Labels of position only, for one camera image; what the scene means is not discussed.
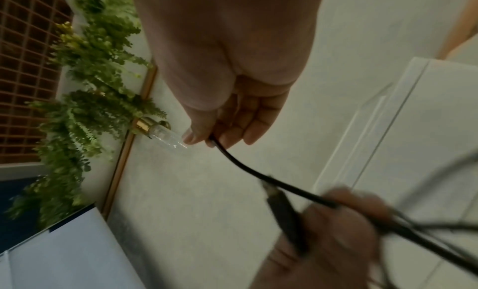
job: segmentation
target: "white cabinet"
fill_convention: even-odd
[[[433,171],[478,149],[478,67],[414,59],[400,81],[362,106],[316,183],[346,184],[384,198],[417,220],[459,220],[478,192],[476,168],[419,199]],[[387,242],[399,287],[418,288],[440,262],[401,239]]]

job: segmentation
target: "wooden trim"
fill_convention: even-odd
[[[468,0],[462,14],[448,35],[437,58],[446,59],[451,51],[466,42],[478,26],[478,0]]]
[[[157,72],[158,67],[153,62],[153,67],[148,70],[148,73],[144,78],[143,86],[141,88],[140,96],[142,99],[147,99],[149,97],[149,94],[151,93],[151,89],[154,84],[154,80],[156,79]],[[103,218],[105,220],[108,219],[108,216],[110,215],[111,208],[115,200],[115,195],[118,191],[118,186],[120,184],[121,177],[123,175],[123,171],[128,160],[129,152],[131,151],[131,147],[133,146],[133,141],[134,134],[131,131],[128,131],[128,133],[126,134],[126,140],[124,141],[123,147],[121,148],[121,152],[119,154],[118,162],[116,164],[115,172],[113,173],[113,177],[111,179],[110,187],[108,188],[108,192],[106,194],[105,202],[100,208],[101,214],[103,215]]]

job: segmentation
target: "floor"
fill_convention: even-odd
[[[466,0],[325,0],[304,74],[273,128],[232,153],[310,189],[356,108],[414,56],[434,57]],[[189,126],[164,82],[152,95]],[[294,199],[297,206],[303,201]],[[246,288],[278,234],[255,179],[217,150],[132,147],[109,225],[147,288]]]

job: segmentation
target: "hanging plant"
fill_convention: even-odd
[[[39,207],[41,228],[88,203],[80,186],[83,172],[91,169],[88,158],[108,152],[101,144],[103,133],[121,139],[135,117],[166,117],[151,99],[143,100],[129,90],[121,78],[127,61],[148,66],[127,51],[128,38],[141,31],[132,0],[76,0],[76,4],[87,25],[80,33],[69,22],[58,25],[60,41],[52,47],[51,62],[67,67],[68,76],[84,89],[60,100],[29,104],[47,118],[39,127],[46,138],[35,150],[49,173],[27,186],[8,210],[16,218]]]

